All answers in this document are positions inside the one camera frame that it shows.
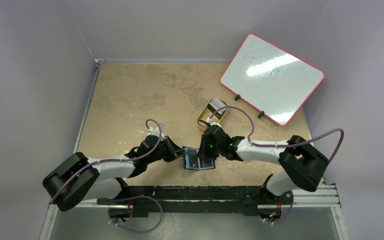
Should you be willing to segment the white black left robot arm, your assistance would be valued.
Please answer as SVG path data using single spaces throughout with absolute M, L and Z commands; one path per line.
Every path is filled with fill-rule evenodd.
M 148 135 L 121 158 L 88 158 L 82 152 L 70 155 L 42 181 L 51 203 L 65 212 L 86 198 L 95 182 L 133 178 L 148 165 L 163 160 L 170 163 L 186 155 L 168 136 Z

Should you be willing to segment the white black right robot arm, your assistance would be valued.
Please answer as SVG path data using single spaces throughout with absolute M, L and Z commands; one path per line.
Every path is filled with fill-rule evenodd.
M 209 126 L 202 134 L 197 156 L 280 165 L 283 170 L 268 177 L 260 191 L 262 200 L 268 204 L 295 189 L 315 192 L 329 165 L 328 158 L 299 135 L 279 142 L 250 141 L 244 136 L 230 137 L 217 124 Z

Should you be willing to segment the navy blue leather card holder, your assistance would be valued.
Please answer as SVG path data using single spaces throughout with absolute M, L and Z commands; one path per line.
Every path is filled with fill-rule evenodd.
M 197 157 L 198 157 L 198 148 L 192 148 L 192 147 L 188 147 L 188 146 L 183 146 L 182 147 L 185 151 L 186 151 L 186 155 L 187 155 L 187 149 L 196 149 L 197 151 Z M 185 168 L 185 164 L 186 164 L 186 155 L 183 156 L 183 168 Z M 198 157 L 198 161 L 199 161 L 199 169 L 198 170 L 193 170 L 193 169 L 186 169 L 186 170 L 193 170 L 193 171 L 204 171 L 204 170 L 212 170 L 212 169 L 215 169 L 216 168 L 216 159 L 215 158 L 201 158 L 201 157 Z

